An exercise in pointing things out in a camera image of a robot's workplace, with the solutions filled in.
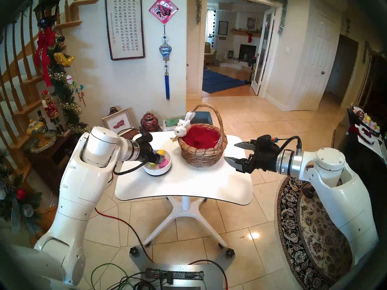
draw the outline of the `white stuffed bunny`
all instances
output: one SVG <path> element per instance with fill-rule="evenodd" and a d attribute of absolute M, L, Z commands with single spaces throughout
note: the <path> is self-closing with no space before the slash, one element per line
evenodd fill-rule
<path fill-rule="evenodd" d="M 179 123 L 175 127 L 175 138 L 171 138 L 172 141 L 176 141 L 178 137 L 187 135 L 187 131 L 191 128 L 191 120 L 195 117 L 195 112 L 187 112 L 185 119 L 179 120 Z"/>

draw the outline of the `white table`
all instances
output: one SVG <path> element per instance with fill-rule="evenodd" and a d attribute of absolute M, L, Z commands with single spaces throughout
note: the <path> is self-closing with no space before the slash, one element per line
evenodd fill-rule
<path fill-rule="evenodd" d="M 253 186 L 249 174 L 237 172 L 228 165 L 223 157 L 213 166 L 198 168 L 189 165 L 181 157 L 181 149 L 177 142 L 172 142 L 173 131 L 151 133 L 153 149 L 163 149 L 172 157 L 172 166 L 163 176 L 153 177 L 144 169 L 118 176 L 115 195 L 119 200 L 127 201 L 151 196 L 167 196 L 173 205 L 172 213 L 145 239 L 150 243 L 168 224 L 177 217 L 196 218 L 207 228 L 216 240 L 223 246 L 227 244 L 210 226 L 199 212 L 199 206 L 205 198 L 228 201 L 238 205 L 248 205 L 253 200 Z M 235 147 L 241 142 L 236 136 L 227 135 L 228 145 L 223 156 L 245 158 L 245 151 Z M 139 165 L 140 162 L 124 162 L 120 171 L 127 171 Z M 182 196 L 182 201 L 173 196 Z M 191 202 L 190 197 L 199 197 Z"/>

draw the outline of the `picture on wall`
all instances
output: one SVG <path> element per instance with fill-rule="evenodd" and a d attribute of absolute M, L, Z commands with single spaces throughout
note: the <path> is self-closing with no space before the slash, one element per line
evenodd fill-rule
<path fill-rule="evenodd" d="M 255 30 L 256 22 L 257 22 L 257 18 L 248 17 L 247 18 L 247 29 Z"/>
<path fill-rule="evenodd" d="M 112 130 L 115 133 L 119 133 L 124 129 L 133 128 L 133 122 L 130 119 L 128 109 L 124 109 L 113 113 L 102 119 L 102 123 L 105 128 Z"/>
<path fill-rule="evenodd" d="M 227 30 L 228 30 L 228 22 L 219 21 L 218 34 L 227 35 Z"/>
<path fill-rule="evenodd" d="M 141 0 L 105 0 L 105 11 L 110 58 L 144 58 Z"/>

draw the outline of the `table leg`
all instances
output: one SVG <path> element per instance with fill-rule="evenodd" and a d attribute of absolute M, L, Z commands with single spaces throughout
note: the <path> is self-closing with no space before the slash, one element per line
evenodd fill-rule
<path fill-rule="evenodd" d="M 204 198 L 198 198 L 196 201 L 190 201 L 189 196 L 182 196 L 182 201 L 176 200 L 173 196 L 168 196 L 169 201 L 173 206 L 171 214 L 150 234 L 144 241 L 144 245 L 150 243 L 160 232 L 167 227 L 174 219 L 178 217 L 193 217 L 198 220 L 220 243 L 223 247 L 227 247 L 227 243 L 219 236 L 213 227 L 200 214 L 199 206 L 204 201 Z"/>

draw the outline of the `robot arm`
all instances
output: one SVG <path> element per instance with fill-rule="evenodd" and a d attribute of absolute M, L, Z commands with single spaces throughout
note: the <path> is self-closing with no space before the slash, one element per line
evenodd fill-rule
<path fill-rule="evenodd" d="M 102 127 L 94 127 L 79 138 L 60 183 L 54 222 L 34 247 L 50 264 L 52 258 L 57 260 L 56 267 L 51 266 L 51 276 L 47 272 L 41 275 L 55 279 L 60 275 L 59 280 L 70 285 L 80 282 L 86 263 L 85 230 L 116 163 L 128 160 L 160 164 L 164 156 L 153 152 L 152 140 L 148 133 L 142 133 L 136 141 L 127 140 Z"/>
<path fill-rule="evenodd" d="M 295 138 L 298 138 L 297 151 L 284 149 Z M 224 158 L 240 172 L 263 169 L 310 182 L 332 222 L 347 237 L 352 265 L 356 265 L 379 242 L 370 196 L 360 177 L 345 162 L 344 154 L 334 148 L 301 153 L 299 137 L 289 138 L 281 148 L 275 144 L 277 141 L 264 135 L 257 140 L 237 143 L 235 146 L 252 150 L 254 154 L 248 159 Z M 310 161 L 314 161 L 314 167 L 307 170 Z M 342 185 L 337 186 L 339 179 Z"/>

